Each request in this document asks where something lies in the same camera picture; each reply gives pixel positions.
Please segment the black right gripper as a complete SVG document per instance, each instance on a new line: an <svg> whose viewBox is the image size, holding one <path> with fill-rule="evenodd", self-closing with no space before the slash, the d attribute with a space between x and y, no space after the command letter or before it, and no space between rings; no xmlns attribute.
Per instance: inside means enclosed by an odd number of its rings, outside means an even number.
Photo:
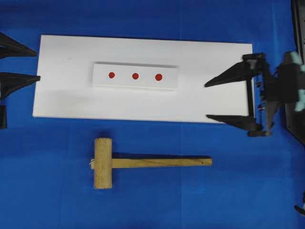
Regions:
<svg viewBox="0 0 305 229"><path fill-rule="evenodd" d="M217 77L208 81L204 86L212 87L221 84L241 82L261 75L263 81L258 84L261 99L258 110L264 110L265 127L262 124L258 124L253 116L207 114L206 117L247 130L249 131L248 136L250 137L271 136L271 130L274 126L273 118L281 105L278 80L271 74L270 65L264 53L245 54L242 56L242 59L242 62L234 64Z"/></svg>

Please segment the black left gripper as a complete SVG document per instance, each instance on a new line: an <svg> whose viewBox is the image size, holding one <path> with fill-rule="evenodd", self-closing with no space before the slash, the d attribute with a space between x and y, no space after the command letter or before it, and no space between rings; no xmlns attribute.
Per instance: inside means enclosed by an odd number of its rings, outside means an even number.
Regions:
<svg viewBox="0 0 305 229"><path fill-rule="evenodd" d="M4 33L0 33L0 58L6 57L35 57L37 53L27 46L13 40ZM3 104L3 98L11 93L38 82L40 76L18 74L18 73L0 73L0 128L7 128L6 105Z"/></svg>

